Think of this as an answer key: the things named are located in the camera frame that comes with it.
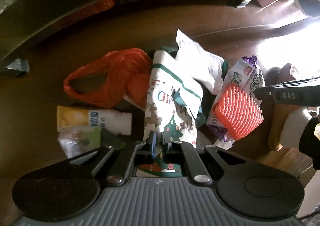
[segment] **christmas gift bag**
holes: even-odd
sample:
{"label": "christmas gift bag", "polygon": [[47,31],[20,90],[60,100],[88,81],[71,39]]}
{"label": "christmas gift bag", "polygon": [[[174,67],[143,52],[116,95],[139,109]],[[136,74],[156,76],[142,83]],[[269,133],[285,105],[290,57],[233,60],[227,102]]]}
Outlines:
{"label": "christmas gift bag", "polygon": [[155,52],[145,112],[144,140],[150,131],[166,131],[171,141],[196,147],[196,118],[202,88],[166,51]]}

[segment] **black cloth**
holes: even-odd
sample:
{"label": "black cloth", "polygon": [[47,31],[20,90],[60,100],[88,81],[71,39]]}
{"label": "black cloth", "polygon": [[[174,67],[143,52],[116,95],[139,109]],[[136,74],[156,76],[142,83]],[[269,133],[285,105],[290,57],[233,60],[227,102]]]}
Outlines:
{"label": "black cloth", "polygon": [[320,140],[315,136],[315,127],[318,123],[318,116],[311,118],[299,143],[299,151],[312,158],[313,168],[316,170],[320,169]]}

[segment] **white plastic bag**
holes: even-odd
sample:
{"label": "white plastic bag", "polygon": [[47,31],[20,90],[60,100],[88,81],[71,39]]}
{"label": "white plastic bag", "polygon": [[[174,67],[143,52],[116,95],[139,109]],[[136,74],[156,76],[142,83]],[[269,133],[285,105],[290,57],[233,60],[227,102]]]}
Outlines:
{"label": "white plastic bag", "polygon": [[176,61],[188,70],[188,74],[203,83],[213,95],[222,87],[223,58],[205,51],[198,42],[193,41],[179,29],[176,42],[179,50]]}

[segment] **orange mesh sponge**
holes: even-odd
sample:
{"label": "orange mesh sponge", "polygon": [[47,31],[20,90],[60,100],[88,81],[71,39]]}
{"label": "orange mesh sponge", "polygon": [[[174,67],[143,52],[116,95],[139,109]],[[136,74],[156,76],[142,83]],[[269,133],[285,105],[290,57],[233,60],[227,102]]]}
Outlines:
{"label": "orange mesh sponge", "polygon": [[226,89],[214,113],[234,140],[247,136],[263,121],[262,111],[254,99],[235,84]]}

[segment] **christmas tree print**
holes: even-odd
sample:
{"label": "christmas tree print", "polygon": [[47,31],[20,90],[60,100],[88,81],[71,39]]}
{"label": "christmas tree print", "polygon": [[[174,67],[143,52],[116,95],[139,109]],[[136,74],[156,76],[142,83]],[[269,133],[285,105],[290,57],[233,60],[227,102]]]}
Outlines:
{"label": "christmas tree print", "polygon": [[171,141],[179,141],[179,138],[182,137],[183,134],[180,132],[179,126],[177,126],[174,121],[174,113],[175,110],[172,111],[172,117],[169,123],[164,127],[164,131],[169,134]]}

